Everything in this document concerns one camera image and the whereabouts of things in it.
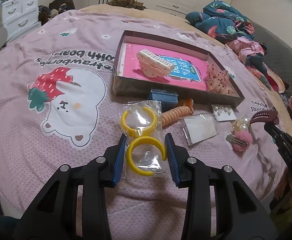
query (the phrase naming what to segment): white dresser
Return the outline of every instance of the white dresser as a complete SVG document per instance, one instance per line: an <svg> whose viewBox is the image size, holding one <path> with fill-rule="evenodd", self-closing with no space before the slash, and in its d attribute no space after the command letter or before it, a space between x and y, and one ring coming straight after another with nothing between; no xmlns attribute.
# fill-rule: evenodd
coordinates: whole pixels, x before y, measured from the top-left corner
<svg viewBox="0 0 292 240"><path fill-rule="evenodd" d="M41 26L38 0L8 0L0 5L0 27L7 29L7 42L22 38Z"/></svg>

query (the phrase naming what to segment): dark bag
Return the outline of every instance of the dark bag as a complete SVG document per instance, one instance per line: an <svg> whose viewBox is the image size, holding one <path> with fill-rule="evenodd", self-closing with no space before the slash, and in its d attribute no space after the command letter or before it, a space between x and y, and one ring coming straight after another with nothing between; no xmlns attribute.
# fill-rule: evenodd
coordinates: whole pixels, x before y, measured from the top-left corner
<svg viewBox="0 0 292 240"><path fill-rule="evenodd" d="M68 10L75 10L73 0L54 0L49 4L49 9L56 9L59 13L63 13Z"/></svg>

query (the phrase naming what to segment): gray mattress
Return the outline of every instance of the gray mattress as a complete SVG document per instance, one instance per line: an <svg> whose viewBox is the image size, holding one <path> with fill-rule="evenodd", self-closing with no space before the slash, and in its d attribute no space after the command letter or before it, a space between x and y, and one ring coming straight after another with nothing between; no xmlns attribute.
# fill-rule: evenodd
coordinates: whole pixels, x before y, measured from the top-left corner
<svg viewBox="0 0 292 240"><path fill-rule="evenodd" d="M292 48L269 30L251 22L255 29L254 40L266 43L265 64L290 85L287 92L292 94Z"/></svg>

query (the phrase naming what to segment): floral blanket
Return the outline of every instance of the floral blanket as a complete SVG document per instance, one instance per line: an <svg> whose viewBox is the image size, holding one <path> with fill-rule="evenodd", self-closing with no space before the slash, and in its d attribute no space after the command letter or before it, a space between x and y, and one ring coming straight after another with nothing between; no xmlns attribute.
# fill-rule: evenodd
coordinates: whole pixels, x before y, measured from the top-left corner
<svg viewBox="0 0 292 240"><path fill-rule="evenodd" d="M247 17L223 1L214 1L205 6L202 13L187 14L186 20L210 37L230 46L243 65L271 90L267 68L263 64L265 52L254 41L254 27Z"/></svg>

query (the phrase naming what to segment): pile of clothes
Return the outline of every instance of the pile of clothes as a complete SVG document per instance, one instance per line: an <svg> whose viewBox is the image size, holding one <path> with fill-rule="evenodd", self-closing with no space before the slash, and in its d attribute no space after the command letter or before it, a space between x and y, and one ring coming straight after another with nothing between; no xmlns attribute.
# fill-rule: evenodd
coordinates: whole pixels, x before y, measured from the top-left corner
<svg viewBox="0 0 292 240"><path fill-rule="evenodd" d="M266 46L254 41L253 25L234 7L223 1L214 1L205 6L203 12L191 12L185 18L195 28L227 44L269 90L276 84L267 74L267 66L263 63Z"/></svg>
<svg viewBox="0 0 292 240"><path fill-rule="evenodd" d="M46 24L52 18L68 10L75 10L73 0L54 0L47 6L39 6L39 21L41 26Z"/></svg>
<svg viewBox="0 0 292 240"><path fill-rule="evenodd" d="M111 6L119 6L119 7L125 7L125 8L134 8L143 11L146 9L144 6L144 3L137 2L135 0L111 0L108 5Z"/></svg>

